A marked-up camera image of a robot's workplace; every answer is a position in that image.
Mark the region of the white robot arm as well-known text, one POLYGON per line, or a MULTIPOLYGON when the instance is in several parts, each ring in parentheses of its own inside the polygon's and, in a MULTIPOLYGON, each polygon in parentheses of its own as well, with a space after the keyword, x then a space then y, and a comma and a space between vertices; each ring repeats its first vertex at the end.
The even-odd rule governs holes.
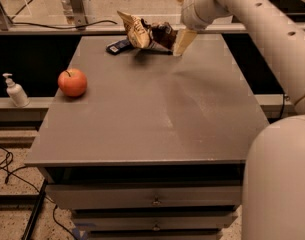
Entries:
POLYGON ((296 114, 262 130, 244 170, 241 240, 305 240, 305 31, 269 0, 176 0, 188 31, 233 15, 296 114))

